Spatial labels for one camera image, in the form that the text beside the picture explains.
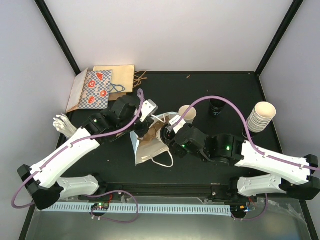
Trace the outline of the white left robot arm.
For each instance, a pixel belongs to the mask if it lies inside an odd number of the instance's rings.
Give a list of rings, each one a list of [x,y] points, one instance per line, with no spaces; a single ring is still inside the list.
[[[92,195],[103,199],[108,192],[106,185],[93,174],[83,177],[63,178],[62,175],[82,157],[105,142],[113,142],[122,135],[134,132],[140,138],[154,120],[158,106],[152,100],[125,95],[111,107],[91,115],[76,132],[42,161],[17,170],[25,188],[39,210],[44,210],[63,198]]]

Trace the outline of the light blue paper bag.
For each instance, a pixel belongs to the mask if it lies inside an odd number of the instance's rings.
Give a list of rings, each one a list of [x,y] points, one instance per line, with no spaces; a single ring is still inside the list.
[[[164,127],[165,124],[168,124],[171,119],[173,119],[177,112],[167,112],[160,115],[152,115],[151,119],[154,120],[152,127]],[[133,131],[130,133],[130,139],[133,147],[135,165],[143,164],[151,160],[154,164],[157,164],[164,168],[171,168],[174,166],[174,159],[170,152],[170,149],[163,142],[159,142],[157,138],[154,138],[151,142],[145,143],[140,141],[141,137],[138,137]],[[170,157],[170,164],[165,165],[155,161],[155,157],[168,153]]]

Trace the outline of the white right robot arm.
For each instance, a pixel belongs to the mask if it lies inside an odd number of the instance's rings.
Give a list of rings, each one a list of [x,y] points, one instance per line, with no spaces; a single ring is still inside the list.
[[[248,140],[230,134],[209,136],[189,123],[170,129],[165,126],[160,139],[180,158],[186,154],[215,165],[250,168],[263,172],[254,177],[235,177],[226,190],[234,202],[243,197],[283,194],[298,200],[312,200],[320,192],[320,180],[313,175],[318,167],[316,156],[286,156],[252,146]]]

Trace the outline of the single black cup lid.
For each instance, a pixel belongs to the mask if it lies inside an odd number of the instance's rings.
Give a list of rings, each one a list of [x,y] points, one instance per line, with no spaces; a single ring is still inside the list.
[[[159,132],[160,140],[165,144],[169,145],[171,141],[175,138],[176,134],[173,130],[168,130],[169,125],[166,124],[164,127],[161,128]]]

